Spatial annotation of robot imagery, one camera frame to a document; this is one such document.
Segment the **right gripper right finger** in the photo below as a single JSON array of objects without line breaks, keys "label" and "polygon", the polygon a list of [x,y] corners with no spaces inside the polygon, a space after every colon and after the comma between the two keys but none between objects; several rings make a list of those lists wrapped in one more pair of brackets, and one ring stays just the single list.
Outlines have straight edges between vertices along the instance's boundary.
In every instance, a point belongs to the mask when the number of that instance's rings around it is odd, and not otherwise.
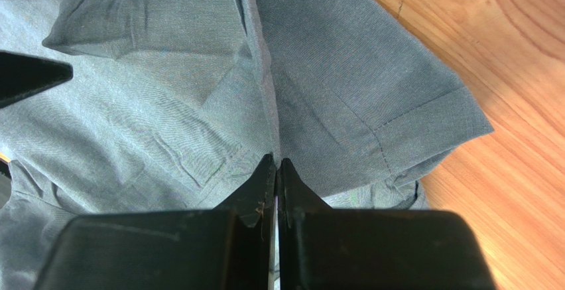
[{"label": "right gripper right finger", "polygon": [[282,289],[494,289],[456,213],[335,209],[289,159],[277,176]]}]

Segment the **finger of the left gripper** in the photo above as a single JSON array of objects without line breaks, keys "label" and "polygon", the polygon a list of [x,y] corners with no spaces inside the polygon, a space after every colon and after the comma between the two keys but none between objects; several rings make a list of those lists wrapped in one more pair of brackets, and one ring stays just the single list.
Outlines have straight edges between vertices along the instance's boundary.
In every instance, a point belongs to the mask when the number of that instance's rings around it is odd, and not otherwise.
[{"label": "finger of the left gripper", "polygon": [[67,63],[2,51],[1,107],[15,104],[72,78],[73,68]]}]

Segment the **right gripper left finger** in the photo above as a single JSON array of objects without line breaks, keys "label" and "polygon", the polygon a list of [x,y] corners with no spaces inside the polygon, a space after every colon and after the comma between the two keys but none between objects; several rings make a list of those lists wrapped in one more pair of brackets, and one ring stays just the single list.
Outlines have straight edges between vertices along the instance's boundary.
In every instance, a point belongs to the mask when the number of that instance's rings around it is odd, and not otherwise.
[{"label": "right gripper left finger", "polygon": [[272,289],[275,175],[265,155],[212,209],[79,216],[36,289]]}]

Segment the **grey long sleeve shirt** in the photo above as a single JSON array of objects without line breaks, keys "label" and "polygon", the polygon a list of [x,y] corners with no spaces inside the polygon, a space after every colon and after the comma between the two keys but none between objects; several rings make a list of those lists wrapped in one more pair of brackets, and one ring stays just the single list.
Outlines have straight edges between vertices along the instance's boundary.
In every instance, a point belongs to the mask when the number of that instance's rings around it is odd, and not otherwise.
[{"label": "grey long sleeve shirt", "polygon": [[1,48],[72,65],[1,110],[1,288],[80,214],[211,208],[288,158],[338,208],[425,209],[420,179],[493,128],[376,0],[1,0]]}]

